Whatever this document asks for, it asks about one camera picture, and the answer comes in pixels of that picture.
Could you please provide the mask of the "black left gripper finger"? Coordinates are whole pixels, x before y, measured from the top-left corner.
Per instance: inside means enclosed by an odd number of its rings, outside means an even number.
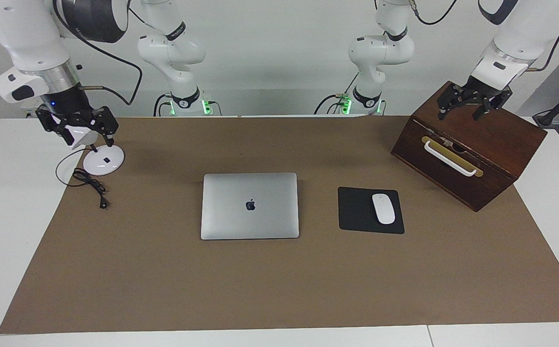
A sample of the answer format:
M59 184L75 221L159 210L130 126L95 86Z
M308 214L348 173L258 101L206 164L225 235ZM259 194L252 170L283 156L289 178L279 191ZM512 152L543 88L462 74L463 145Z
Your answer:
M476 110L472 114L473 120L478 121L483 116L485 116L486 114L491 112L491 110L499 109L499 106L498 106L499 102L500 102L500 97L498 97L498 96L493 96L493 97L482 96L480 98L478 107L476 108Z
M462 86L447 86L436 99L438 105L438 120L443 120L446 114L454 108L460 107L463 101Z

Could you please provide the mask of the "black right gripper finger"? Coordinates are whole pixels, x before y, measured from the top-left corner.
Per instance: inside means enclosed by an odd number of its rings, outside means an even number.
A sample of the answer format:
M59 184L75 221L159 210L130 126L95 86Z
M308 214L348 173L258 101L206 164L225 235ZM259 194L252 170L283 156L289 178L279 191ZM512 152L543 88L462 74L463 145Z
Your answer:
M114 135L118 130L118 121L116 121L112 111L108 106L94 108L93 110L93 130L103 136L105 144L108 147L114 145Z
M58 136L61 136L68 146L73 145L74 137L70 130L66 128L66 124L57 123L54 120L54 115L47 107L38 107L35 110L35 115L46 132L54 132Z

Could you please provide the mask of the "silver laptop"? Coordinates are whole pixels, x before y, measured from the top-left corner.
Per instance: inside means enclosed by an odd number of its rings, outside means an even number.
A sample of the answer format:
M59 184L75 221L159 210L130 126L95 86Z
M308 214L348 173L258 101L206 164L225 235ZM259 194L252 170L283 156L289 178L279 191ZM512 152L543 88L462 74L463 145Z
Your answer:
M295 172L204 175L202 240L297 239L299 235Z

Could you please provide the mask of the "dark brown wooden box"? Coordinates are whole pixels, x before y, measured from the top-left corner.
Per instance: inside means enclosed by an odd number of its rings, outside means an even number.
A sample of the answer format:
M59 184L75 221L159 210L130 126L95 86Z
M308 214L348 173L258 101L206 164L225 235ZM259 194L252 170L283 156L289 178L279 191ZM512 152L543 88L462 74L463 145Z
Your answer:
M539 149L546 131L505 110L473 120L477 105L449 111L438 120L436 99L451 86L447 81L410 117L391 153L449 195L477 212L522 175ZM425 151L424 144L474 176L464 176Z

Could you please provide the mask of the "white desk lamp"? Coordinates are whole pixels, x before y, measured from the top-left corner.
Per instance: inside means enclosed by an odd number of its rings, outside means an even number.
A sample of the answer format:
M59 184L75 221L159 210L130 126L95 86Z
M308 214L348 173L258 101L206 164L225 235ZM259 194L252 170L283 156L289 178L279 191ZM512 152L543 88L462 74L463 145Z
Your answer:
M104 176L116 171L125 160L125 153L117 145L95 146L99 133L85 127L65 126L65 129L72 134L73 143L71 150L78 147L91 147L83 160L83 169L90 175Z

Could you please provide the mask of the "white computer mouse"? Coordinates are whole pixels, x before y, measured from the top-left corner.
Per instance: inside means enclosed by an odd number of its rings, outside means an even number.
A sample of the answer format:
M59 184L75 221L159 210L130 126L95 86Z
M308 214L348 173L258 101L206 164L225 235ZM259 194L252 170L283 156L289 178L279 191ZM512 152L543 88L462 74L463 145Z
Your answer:
M395 222L395 210L390 196L385 193L372 195L372 204L379 223L389 226Z

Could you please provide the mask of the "black mouse pad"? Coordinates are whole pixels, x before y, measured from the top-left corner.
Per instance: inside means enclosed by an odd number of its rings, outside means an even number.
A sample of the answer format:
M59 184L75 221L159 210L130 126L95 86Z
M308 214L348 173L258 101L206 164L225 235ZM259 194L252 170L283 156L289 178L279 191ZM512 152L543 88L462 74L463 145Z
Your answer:
M366 189L362 187L338 188L339 227L342 230L367 231L380 234L405 233L398 191ZM372 204L372 195L385 193L390 196L395 210L395 222L389 226L379 223Z

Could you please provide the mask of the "brown table mat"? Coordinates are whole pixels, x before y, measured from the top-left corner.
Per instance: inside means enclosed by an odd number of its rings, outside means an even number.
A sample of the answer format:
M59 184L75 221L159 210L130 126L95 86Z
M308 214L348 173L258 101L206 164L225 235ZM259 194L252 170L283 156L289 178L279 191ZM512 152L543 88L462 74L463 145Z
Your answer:
M471 211L390 154L407 120L119 119L110 205L66 188L0 334L559 321L518 192ZM299 238L201 240L215 172L295 172ZM340 229L339 187L398 191L405 233Z

